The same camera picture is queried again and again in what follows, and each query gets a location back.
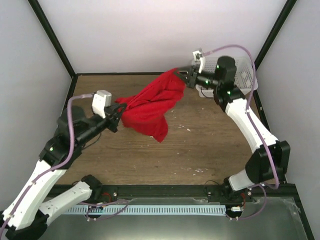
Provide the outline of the red t-shirt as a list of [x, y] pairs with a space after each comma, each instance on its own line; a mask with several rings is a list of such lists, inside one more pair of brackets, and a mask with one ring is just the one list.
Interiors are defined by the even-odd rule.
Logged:
[[168, 134], [165, 113], [175, 107], [184, 96], [186, 84], [173, 68], [162, 73], [138, 94], [119, 97], [118, 104], [126, 104], [121, 116], [123, 126], [136, 132], [153, 137], [161, 143]]

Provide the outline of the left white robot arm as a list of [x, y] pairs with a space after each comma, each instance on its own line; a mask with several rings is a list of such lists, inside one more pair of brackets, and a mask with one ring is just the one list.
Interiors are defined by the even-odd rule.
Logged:
[[126, 104], [104, 106], [102, 114], [86, 117], [82, 107], [70, 105], [57, 120], [54, 136], [39, 154], [29, 180], [16, 199], [0, 213], [0, 233], [9, 240], [38, 240], [62, 213], [77, 204], [93, 204], [102, 196], [102, 183], [89, 174], [70, 189], [45, 201], [56, 182], [82, 154], [86, 144], [117, 127]]

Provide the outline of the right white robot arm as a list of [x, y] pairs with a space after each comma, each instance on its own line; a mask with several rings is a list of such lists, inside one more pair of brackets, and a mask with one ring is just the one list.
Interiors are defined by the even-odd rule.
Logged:
[[236, 200], [245, 189], [269, 180], [279, 182], [287, 173], [291, 147], [279, 141], [252, 111], [244, 93], [237, 87], [236, 61], [230, 56], [218, 58], [214, 72], [203, 70], [203, 64], [174, 70], [188, 88], [197, 85], [212, 89], [213, 99], [244, 135], [252, 155], [243, 170], [224, 179], [223, 198]]

